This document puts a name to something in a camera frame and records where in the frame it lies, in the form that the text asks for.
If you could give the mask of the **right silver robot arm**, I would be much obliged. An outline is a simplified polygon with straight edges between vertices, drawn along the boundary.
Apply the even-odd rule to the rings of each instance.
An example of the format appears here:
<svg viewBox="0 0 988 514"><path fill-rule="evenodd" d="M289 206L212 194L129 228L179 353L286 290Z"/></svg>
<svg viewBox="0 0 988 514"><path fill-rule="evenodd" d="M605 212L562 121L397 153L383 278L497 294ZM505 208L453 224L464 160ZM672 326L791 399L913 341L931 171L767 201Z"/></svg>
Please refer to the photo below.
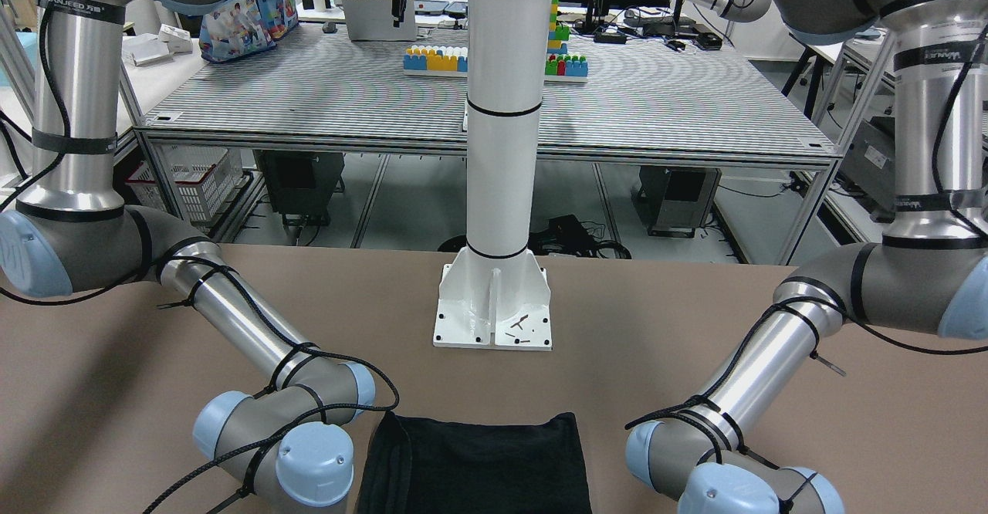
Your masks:
<svg viewBox="0 0 988 514"><path fill-rule="evenodd" d="M68 304L124 283L183 296L260 370L257 395L212 399L194 426L209 468L281 512L345 510L354 445L343 426L374 401L370 366L306 341L190 223L130 207L113 189L121 29L133 0L39 0L35 169L2 204L2 268L31 304ZM206 12L221 0L158 0Z"/></svg>

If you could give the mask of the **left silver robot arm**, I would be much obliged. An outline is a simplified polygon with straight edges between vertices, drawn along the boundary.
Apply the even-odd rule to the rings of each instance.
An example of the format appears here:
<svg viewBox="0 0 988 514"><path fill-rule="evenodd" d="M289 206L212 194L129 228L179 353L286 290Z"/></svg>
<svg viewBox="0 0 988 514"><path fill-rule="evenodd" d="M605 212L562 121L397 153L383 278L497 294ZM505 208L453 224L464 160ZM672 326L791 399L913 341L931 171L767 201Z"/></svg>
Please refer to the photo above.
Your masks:
<svg viewBox="0 0 988 514"><path fill-rule="evenodd" d="M881 242L792 272L705 390L628 423L629 472L681 513L843 513L824 475L770 464L745 433L847 322L986 339L986 0L712 0L712 10L750 22L770 2L807 44L887 29L900 116L894 221Z"/></svg>

